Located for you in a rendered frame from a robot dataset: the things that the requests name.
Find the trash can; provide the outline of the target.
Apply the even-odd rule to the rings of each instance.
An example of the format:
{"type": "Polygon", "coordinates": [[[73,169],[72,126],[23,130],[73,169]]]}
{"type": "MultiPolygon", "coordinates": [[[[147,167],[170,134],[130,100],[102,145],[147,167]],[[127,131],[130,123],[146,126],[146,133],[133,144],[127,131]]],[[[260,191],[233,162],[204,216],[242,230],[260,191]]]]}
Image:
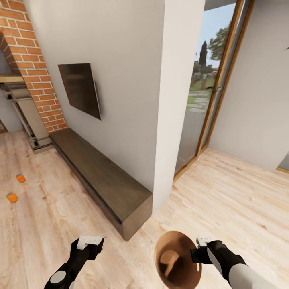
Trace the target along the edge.
{"type": "Polygon", "coordinates": [[[202,263],[197,270],[191,249],[197,248],[186,234],[171,230],[160,236],[154,251],[158,275],[168,289],[195,289],[202,275],[202,263]]]}

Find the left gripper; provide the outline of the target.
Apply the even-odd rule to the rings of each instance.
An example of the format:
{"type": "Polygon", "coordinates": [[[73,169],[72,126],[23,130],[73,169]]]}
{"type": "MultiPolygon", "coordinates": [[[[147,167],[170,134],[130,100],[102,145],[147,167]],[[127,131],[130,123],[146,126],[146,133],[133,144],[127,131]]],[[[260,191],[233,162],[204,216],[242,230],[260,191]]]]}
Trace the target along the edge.
{"type": "Polygon", "coordinates": [[[81,262],[81,268],[83,268],[87,260],[95,260],[98,253],[101,253],[104,238],[102,239],[100,244],[88,244],[88,246],[85,247],[83,250],[77,249],[78,241],[79,238],[71,244],[70,259],[74,257],[79,259],[81,262]]]}

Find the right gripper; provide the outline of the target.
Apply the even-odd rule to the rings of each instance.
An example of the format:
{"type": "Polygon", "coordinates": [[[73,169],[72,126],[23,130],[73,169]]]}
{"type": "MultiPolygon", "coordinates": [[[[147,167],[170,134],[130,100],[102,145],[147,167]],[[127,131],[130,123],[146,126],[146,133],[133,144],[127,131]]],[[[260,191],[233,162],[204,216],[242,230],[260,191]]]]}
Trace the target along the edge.
{"type": "Polygon", "coordinates": [[[200,247],[200,248],[193,248],[191,249],[191,258],[192,258],[192,261],[194,264],[196,263],[202,263],[202,264],[209,264],[206,260],[205,260],[205,257],[204,257],[204,254],[203,254],[203,249],[205,248],[204,247],[200,247]]]}

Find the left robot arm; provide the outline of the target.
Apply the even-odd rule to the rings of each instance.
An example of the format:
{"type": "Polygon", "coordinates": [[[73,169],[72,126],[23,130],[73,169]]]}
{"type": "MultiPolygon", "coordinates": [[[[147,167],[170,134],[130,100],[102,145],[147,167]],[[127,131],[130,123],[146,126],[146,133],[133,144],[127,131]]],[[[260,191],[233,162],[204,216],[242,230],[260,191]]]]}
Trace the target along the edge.
{"type": "Polygon", "coordinates": [[[95,260],[101,253],[104,238],[80,236],[71,244],[70,258],[49,279],[44,289],[74,289],[74,281],[87,260],[95,260]]]}

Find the can of soda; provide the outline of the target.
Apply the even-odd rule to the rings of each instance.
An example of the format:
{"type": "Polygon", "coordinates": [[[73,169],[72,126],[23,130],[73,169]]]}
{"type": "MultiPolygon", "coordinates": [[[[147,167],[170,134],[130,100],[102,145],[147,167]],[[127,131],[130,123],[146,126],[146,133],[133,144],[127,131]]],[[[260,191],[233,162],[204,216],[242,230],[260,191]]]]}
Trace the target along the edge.
{"type": "Polygon", "coordinates": [[[19,182],[24,183],[26,181],[23,174],[18,174],[16,178],[19,180],[19,182]]]}
{"type": "Polygon", "coordinates": [[[17,202],[18,201],[18,197],[15,195],[15,193],[8,193],[7,195],[6,195],[6,197],[8,198],[8,200],[10,201],[10,202],[12,202],[12,203],[15,203],[15,202],[17,202]]]}

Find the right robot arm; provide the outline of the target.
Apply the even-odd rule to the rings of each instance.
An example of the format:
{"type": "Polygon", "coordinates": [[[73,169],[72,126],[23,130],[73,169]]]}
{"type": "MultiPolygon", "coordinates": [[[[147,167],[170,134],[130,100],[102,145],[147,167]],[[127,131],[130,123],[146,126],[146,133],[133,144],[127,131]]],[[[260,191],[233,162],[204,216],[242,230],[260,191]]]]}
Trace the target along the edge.
{"type": "Polygon", "coordinates": [[[235,255],[221,240],[197,236],[198,248],[191,249],[194,264],[214,264],[231,289],[279,289],[251,269],[240,255],[235,255]]]}

